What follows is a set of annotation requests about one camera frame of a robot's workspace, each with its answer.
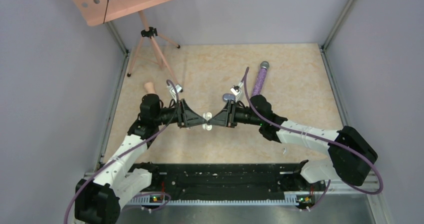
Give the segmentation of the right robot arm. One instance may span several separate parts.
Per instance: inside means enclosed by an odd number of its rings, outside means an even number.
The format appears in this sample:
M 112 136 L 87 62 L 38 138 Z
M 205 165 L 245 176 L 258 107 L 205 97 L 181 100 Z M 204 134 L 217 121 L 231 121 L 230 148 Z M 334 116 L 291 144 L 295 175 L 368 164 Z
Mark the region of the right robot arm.
M 262 95 L 251 97 L 247 106 L 227 101 L 207 124 L 226 128 L 256 125 L 269 141 L 298 145 L 325 155 L 324 159 L 301 162 L 299 173 L 293 176 L 293 184 L 299 190 L 307 190 L 323 180 L 341 180 L 360 187 L 368 174 L 376 170 L 378 155 L 355 128 L 345 125 L 341 130 L 319 129 L 296 123 L 275 114 Z

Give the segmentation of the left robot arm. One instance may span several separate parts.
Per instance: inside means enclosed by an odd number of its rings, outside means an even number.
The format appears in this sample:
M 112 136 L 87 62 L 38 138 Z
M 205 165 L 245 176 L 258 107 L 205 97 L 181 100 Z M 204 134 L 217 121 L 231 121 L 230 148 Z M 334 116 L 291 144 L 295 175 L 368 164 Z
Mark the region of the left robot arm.
M 89 179 L 81 179 L 77 184 L 74 217 L 87 224 L 116 223 L 123 207 L 140 191 L 154 191 L 160 186 L 161 178 L 151 164 L 130 170 L 156 137 L 170 124 L 189 128 L 206 123 L 184 99 L 173 99 L 169 107 L 164 107 L 157 94 L 143 96 L 138 117 L 117 151 Z

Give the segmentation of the lavender charging case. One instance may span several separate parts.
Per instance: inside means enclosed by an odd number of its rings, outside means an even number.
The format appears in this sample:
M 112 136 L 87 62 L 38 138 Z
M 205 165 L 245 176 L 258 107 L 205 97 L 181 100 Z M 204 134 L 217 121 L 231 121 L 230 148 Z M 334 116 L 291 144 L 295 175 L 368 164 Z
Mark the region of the lavender charging case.
M 232 93 L 225 93 L 222 95 L 222 100 L 226 103 L 228 101 L 236 102 L 236 96 Z

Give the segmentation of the white oval charging case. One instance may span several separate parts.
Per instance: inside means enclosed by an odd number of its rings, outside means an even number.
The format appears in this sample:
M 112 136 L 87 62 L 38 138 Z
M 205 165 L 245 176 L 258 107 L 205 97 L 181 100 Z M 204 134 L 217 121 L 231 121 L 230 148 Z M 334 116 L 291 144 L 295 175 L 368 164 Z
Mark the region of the white oval charging case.
M 204 112 L 202 117 L 205 119 L 205 123 L 202 124 L 202 128 L 206 131 L 211 131 L 213 126 L 208 123 L 208 121 L 213 117 L 211 112 Z

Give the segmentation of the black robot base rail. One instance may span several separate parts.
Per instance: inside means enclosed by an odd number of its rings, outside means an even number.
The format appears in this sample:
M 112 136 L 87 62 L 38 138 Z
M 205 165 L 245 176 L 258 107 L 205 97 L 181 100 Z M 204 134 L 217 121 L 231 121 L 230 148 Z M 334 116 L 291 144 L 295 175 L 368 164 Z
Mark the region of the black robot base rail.
M 283 201 L 289 192 L 316 194 L 325 182 L 308 183 L 299 163 L 172 164 L 142 162 L 152 183 L 144 192 L 165 192 L 178 201 Z

